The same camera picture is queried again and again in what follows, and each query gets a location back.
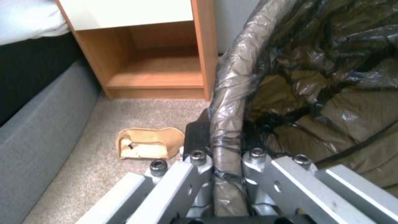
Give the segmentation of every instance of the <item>silver bolt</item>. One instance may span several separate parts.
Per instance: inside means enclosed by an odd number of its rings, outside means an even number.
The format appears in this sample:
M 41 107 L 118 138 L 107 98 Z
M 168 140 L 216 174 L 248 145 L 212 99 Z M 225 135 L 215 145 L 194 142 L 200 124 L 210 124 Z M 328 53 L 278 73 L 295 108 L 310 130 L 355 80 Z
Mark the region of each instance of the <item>silver bolt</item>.
M 293 161 L 299 164 L 302 168 L 309 170 L 312 161 L 306 155 L 298 154 L 293 157 Z
M 250 150 L 250 158 L 252 159 L 259 159 L 265 157 L 267 154 L 265 150 L 262 148 L 253 148 Z
M 194 150 L 189 157 L 194 166 L 200 166 L 206 163 L 206 153 L 203 150 Z
M 167 162 L 164 159 L 156 159 L 151 162 L 149 169 L 154 177 L 161 177 L 167 171 Z

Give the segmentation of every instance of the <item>wooden bedside table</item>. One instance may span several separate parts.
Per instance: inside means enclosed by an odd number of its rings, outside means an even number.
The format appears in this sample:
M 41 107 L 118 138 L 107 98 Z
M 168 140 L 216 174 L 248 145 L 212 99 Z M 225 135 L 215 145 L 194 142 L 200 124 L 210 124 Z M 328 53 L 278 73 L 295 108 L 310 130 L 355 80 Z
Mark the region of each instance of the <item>wooden bedside table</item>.
M 210 100 L 214 0 L 57 0 L 109 98 Z

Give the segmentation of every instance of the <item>carpet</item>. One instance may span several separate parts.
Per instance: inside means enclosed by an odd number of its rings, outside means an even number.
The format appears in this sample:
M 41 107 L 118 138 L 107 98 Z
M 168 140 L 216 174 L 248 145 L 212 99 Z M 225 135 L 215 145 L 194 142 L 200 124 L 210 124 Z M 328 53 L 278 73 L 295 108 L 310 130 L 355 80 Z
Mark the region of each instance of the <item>carpet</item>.
M 75 223 L 127 172 L 143 174 L 152 161 L 120 160 L 114 145 L 120 130 L 174 127 L 185 132 L 208 106 L 204 100 L 108 100 L 101 94 L 80 140 L 23 223 Z

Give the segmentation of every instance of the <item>bed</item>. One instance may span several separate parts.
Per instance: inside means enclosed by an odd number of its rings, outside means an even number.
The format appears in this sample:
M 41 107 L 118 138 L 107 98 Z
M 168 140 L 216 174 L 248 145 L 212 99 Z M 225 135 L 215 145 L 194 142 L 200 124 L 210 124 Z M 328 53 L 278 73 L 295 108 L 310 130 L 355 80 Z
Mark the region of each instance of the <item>bed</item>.
M 0 1 L 0 217 L 21 223 L 79 140 L 100 91 L 54 1 Z

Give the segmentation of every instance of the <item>plastic wrapping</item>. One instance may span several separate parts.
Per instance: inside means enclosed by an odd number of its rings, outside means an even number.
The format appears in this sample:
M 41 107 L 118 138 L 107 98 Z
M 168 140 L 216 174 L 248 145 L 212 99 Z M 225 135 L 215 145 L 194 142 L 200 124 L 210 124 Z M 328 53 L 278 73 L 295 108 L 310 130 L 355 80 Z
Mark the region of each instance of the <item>plastic wrapping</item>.
M 263 0 L 256 6 L 244 30 L 218 65 L 211 109 L 210 139 L 215 168 L 242 178 L 240 137 L 246 98 L 257 89 L 260 77 L 253 73 L 259 54 L 276 26 L 295 6 L 295 0 Z M 242 183 L 216 174 L 214 186 L 217 216 L 248 214 Z
M 218 65 L 210 126 L 216 215 L 248 213 L 244 115 L 274 152 L 343 163 L 398 192 L 397 47 L 396 0 L 260 1 Z

